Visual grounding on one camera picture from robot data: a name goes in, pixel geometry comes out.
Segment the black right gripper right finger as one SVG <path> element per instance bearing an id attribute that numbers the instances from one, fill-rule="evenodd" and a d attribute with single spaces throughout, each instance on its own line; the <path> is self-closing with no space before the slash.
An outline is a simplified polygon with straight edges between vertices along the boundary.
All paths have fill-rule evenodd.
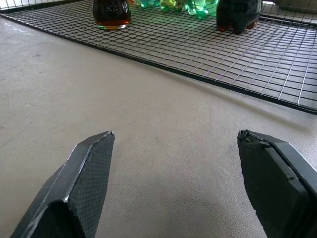
<path id="1" fill-rule="evenodd" d="M 269 238 L 317 236 L 317 171 L 290 143 L 241 130 L 244 186 Z"/>

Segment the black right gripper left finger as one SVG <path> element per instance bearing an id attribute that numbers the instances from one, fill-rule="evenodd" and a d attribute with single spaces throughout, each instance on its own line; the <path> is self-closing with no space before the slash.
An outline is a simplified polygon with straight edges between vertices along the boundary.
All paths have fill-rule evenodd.
<path id="1" fill-rule="evenodd" d="M 93 238 L 105 202 L 113 131 L 78 143 L 43 184 L 13 238 Z"/>

